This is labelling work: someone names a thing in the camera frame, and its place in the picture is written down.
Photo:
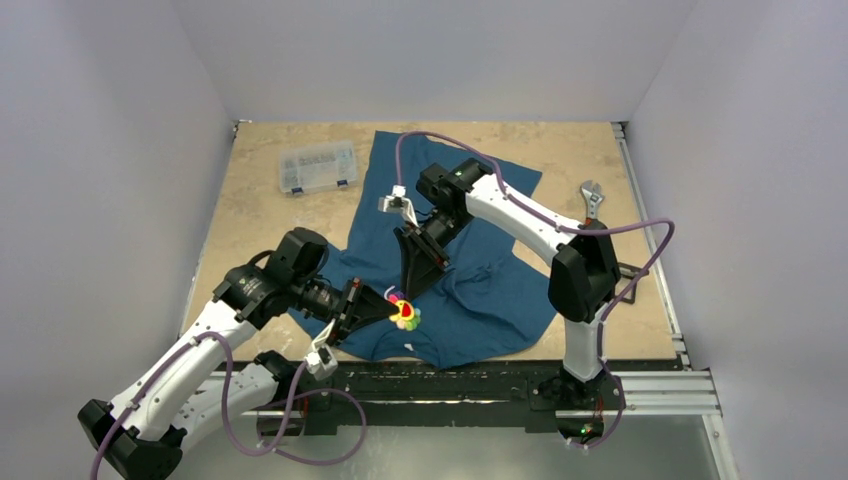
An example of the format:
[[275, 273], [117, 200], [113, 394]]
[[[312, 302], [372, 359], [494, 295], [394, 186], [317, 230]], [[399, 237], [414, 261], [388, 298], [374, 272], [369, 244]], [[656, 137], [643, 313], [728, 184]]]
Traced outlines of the colourful plush flower brooch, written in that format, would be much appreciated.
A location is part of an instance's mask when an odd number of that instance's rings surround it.
[[399, 330], [414, 331], [420, 325], [420, 309], [407, 300], [405, 294], [395, 285], [392, 285], [385, 290], [384, 298], [397, 308], [397, 312], [390, 315], [389, 320]]

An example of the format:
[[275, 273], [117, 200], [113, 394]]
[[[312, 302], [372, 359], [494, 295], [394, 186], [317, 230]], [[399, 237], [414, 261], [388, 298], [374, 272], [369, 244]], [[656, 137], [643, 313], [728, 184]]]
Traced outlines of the blue t-shirt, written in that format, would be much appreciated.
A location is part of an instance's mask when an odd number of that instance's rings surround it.
[[[463, 150], [413, 136], [404, 140], [396, 159], [397, 139], [397, 134], [385, 131], [373, 137], [347, 246], [330, 246], [321, 271], [336, 288], [353, 277], [378, 292], [398, 283], [400, 250], [393, 230], [400, 218], [377, 209], [379, 196], [390, 191], [398, 168], [411, 187], [427, 166], [437, 163], [452, 170], [470, 157]], [[556, 312], [547, 297], [547, 276], [516, 257], [514, 244], [502, 230], [473, 220], [446, 249], [451, 259], [447, 274], [413, 300], [421, 312], [415, 329], [401, 330], [380, 320], [350, 334], [341, 350], [368, 361], [414, 357], [450, 368], [532, 347]]]

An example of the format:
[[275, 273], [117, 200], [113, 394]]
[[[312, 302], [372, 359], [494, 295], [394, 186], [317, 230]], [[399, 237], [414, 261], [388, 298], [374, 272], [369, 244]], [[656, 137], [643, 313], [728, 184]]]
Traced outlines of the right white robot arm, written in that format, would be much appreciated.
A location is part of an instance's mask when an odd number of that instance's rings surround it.
[[424, 221], [417, 220], [401, 185], [378, 201], [380, 211], [398, 213], [405, 223], [394, 231], [401, 292], [416, 298], [445, 275], [451, 263], [446, 248], [472, 220], [494, 225], [550, 269], [548, 299], [565, 319], [564, 399], [576, 407], [596, 399], [605, 365], [602, 317], [621, 278], [604, 225], [581, 224], [537, 204], [508, 185], [494, 162], [468, 159], [452, 170], [432, 164], [421, 172], [416, 189], [432, 205]]

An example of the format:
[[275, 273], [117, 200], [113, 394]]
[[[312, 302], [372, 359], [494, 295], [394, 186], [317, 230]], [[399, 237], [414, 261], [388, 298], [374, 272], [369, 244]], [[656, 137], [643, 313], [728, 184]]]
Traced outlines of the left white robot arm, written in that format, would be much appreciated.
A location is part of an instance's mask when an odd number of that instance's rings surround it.
[[[327, 240], [298, 227], [273, 250], [230, 269], [189, 330], [137, 381], [110, 400], [93, 399], [78, 420], [96, 454], [126, 479], [164, 479], [183, 455], [231, 418], [270, 405], [291, 412], [304, 375], [328, 378], [334, 348], [351, 333], [400, 312], [359, 278], [336, 289], [321, 277]], [[289, 311], [323, 323], [304, 358], [267, 351], [235, 371], [233, 352]]]

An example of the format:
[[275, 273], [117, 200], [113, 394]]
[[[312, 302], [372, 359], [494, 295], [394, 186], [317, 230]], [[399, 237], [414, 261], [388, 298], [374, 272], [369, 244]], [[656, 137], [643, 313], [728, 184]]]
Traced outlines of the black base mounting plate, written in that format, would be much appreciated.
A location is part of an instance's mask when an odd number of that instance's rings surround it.
[[344, 361], [327, 379], [305, 373], [292, 417], [307, 435], [341, 426], [521, 428], [574, 442], [601, 437], [623, 406], [618, 377], [587, 383], [558, 360], [488, 361], [442, 369], [411, 361]]

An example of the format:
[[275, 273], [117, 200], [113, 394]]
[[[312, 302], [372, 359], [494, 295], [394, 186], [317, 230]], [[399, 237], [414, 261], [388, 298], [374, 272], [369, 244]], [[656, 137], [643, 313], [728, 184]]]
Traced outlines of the clear plastic organizer box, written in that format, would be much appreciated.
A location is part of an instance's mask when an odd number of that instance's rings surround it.
[[359, 183], [350, 140], [287, 149], [279, 155], [279, 189], [285, 195], [346, 189]]

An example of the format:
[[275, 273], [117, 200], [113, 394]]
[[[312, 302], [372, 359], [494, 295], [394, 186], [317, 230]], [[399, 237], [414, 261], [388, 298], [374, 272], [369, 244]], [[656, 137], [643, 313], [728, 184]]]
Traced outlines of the red handled adjustable wrench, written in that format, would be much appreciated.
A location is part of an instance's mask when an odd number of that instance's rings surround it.
[[585, 223], [589, 224], [598, 218], [600, 205], [605, 199], [602, 187], [593, 180], [586, 180], [580, 185], [580, 192], [586, 204]]

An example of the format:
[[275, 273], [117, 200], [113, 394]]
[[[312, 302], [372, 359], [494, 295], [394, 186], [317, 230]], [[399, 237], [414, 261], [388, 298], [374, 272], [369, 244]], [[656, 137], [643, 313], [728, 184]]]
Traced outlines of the aluminium frame rail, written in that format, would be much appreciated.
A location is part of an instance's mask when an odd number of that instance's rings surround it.
[[559, 381], [540, 370], [524, 372], [401, 371], [371, 372], [349, 365], [329, 380], [303, 380], [296, 390], [292, 417], [354, 411], [357, 400], [369, 422], [397, 424], [403, 415], [417, 422], [450, 421], [461, 408], [470, 422], [504, 425], [525, 412], [559, 418], [634, 415], [708, 415], [719, 410], [712, 380], [705, 372], [625, 372], [601, 382], [583, 400], [556, 392]]

